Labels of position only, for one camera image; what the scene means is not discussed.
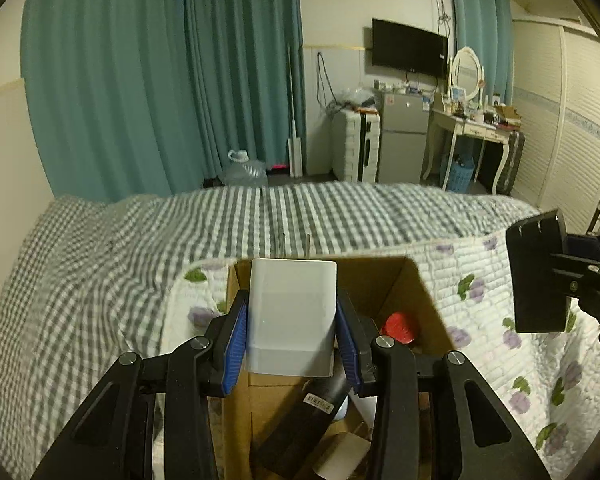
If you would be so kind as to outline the white dressing table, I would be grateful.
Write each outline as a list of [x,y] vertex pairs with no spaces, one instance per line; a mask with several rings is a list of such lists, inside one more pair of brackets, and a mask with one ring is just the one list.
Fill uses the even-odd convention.
[[498,194],[498,181],[509,155],[510,131],[489,125],[486,122],[473,122],[470,119],[460,118],[444,110],[435,110],[434,108],[430,110],[429,129],[440,129],[451,136],[448,164],[442,172],[441,188],[443,191],[448,188],[451,177],[451,164],[456,153],[472,154],[474,149],[478,148],[475,169],[472,173],[472,180],[477,181],[484,161],[486,146],[488,144],[498,145],[502,149],[502,154],[491,184],[491,194]]

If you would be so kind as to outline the silver mini fridge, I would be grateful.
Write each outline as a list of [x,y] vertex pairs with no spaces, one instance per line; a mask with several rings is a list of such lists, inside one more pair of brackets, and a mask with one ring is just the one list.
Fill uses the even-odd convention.
[[381,95],[379,183],[419,184],[428,125],[429,110],[421,96]]

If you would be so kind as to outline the black silver power adapter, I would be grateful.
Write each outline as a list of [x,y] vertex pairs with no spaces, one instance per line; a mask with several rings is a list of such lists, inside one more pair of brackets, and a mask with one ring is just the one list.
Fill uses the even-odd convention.
[[554,255],[567,253],[565,221],[559,209],[520,220],[505,234],[512,276],[517,333],[561,333],[568,300],[559,290]]

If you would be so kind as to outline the clear water jug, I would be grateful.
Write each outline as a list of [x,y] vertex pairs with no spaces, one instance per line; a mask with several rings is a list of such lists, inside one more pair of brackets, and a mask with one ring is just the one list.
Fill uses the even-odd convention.
[[230,150],[227,157],[230,162],[220,174],[222,185],[250,188],[268,186],[268,174],[264,162],[252,159],[246,150]]

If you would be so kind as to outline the teal curtain left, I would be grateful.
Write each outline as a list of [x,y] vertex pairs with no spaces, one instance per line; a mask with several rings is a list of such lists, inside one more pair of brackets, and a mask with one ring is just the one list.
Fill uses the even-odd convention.
[[56,196],[201,188],[304,120],[300,0],[26,0],[21,71]]

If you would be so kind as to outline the oval white vanity mirror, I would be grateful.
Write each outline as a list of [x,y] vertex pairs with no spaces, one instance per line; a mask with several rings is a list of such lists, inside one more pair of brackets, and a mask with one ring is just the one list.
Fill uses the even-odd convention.
[[456,102],[475,99],[483,83],[483,67],[470,47],[462,47],[456,52],[450,69],[450,95]]

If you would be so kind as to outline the teal curtain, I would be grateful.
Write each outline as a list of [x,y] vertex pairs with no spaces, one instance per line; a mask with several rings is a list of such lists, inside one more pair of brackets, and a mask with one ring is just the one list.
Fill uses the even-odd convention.
[[513,97],[514,35],[510,0],[453,0],[455,47],[470,47],[486,74],[486,95]]
[[26,0],[21,71],[56,196],[201,188],[304,120],[300,0]]

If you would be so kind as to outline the black cylindrical bottle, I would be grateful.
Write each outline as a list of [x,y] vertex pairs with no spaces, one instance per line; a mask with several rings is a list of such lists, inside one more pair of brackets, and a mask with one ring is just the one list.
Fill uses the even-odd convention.
[[258,464],[279,477],[294,478],[326,434],[349,390],[343,370],[311,379],[258,449]]

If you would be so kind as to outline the teal curtain right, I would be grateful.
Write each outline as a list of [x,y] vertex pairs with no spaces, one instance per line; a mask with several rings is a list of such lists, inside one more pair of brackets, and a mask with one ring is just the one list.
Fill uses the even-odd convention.
[[455,47],[470,47],[486,74],[486,95],[513,97],[514,35],[510,0],[453,0]]

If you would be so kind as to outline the light blue earbuds case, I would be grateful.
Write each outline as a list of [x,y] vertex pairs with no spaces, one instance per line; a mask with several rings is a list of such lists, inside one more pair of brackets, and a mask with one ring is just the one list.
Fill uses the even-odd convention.
[[346,417],[347,411],[348,411],[348,406],[349,406],[349,397],[346,396],[343,399],[343,401],[340,405],[340,408],[334,417],[335,422],[339,422],[340,420],[343,420]]

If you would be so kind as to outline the blue laundry basket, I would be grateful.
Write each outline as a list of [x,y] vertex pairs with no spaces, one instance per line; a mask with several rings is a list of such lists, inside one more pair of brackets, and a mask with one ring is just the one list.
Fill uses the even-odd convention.
[[468,191],[476,165],[469,154],[456,154],[452,164],[449,156],[443,155],[440,162],[440,185],[446,184],[445,189],[450,192],[465,194]]

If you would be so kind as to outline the grey checked bed sheet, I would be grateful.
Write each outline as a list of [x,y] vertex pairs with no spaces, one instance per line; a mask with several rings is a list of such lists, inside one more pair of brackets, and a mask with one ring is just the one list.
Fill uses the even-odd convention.
[[205,188],[114,204],[58,198],[23,241],[0,298],[0,464],[29,478],[121,353],[158,353],[166,297],[198,261],[488,235],[532,214],[507,196],[414,184]]

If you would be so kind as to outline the white wall charger plug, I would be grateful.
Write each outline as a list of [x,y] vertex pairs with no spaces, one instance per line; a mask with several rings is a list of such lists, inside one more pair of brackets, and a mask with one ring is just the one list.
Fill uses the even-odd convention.
[[334,369],[337,263],[257,258],[250,264],[248,370],[322,378]]

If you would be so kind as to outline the white floral quilt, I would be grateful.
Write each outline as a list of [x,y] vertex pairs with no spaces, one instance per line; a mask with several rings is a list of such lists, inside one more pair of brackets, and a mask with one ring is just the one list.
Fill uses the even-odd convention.
[[[542,458],[552,479],[567,479],[600,431],[600,326],[571,299],[565,333],[517,334],[514,322],[512,276],[505,232],[457,240],[434,240],[400,246],[352,250],[322,258],[342,260],[353,270],[353,285],[362,292],[398,290],[397,263],[404,257],[417,266],[441,321],[428,333],[419,321],[422,340],[453,346],[478,368],[506,408],[512,412]],[[187,271],[201,270],[205,281],[190,282]],[[249,282],[248,259],[207,258],[183,268],[166,300],[160,353],[174,350],[193,336],[202,335],[210,321],[193,322],[192,309],[201,315],[226,310],[238,282]],[[274,411],[291,401],[298,377],[247,376],[239,379],[222,415],[212,415],[212,437],[221,479],[255,479],[249,455],[263,441]]]

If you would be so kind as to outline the white bottle red cap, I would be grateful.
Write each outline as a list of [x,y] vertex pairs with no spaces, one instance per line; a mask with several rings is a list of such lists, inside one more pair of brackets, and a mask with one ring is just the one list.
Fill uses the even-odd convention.
[[400,344],[414,344],[419,336],[419,322],[407,312],[393,312],[382,324],[380,333]]

